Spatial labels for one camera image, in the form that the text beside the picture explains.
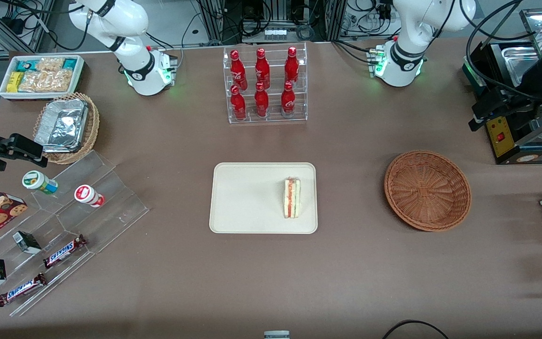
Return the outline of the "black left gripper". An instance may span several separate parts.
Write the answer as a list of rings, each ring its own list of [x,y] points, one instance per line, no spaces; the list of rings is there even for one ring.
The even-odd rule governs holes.
[[[536,105],[542,105],[542,70],[527,71],[522,77],[521,84],[514,89],[534,99],[508,90],[512,98],[507,104],[508,95],[504,91],[488,91],[481,95],[472,106],[472,118],[468,122],[469,129],[477,131],[490,120],[506,117],[512,113],[528,112]]]

